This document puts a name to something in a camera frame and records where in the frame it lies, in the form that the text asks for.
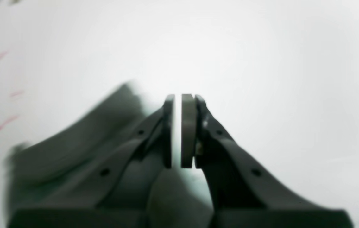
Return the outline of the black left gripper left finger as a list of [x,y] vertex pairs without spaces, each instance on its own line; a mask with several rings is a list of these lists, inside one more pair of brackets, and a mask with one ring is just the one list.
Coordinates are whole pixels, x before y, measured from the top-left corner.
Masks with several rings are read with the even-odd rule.
[[153,182],[171,168],[174,95],[125,143],[48,198],[20,207],[9,228],[147,228]]

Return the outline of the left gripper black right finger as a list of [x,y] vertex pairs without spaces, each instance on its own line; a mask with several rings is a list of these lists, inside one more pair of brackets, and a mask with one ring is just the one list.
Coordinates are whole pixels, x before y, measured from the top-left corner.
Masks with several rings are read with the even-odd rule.
[[346,211],[318,206],[283,185],[240,147],[200,95],[181,96],[181,167],[204,173],[210,228],[352,228]]

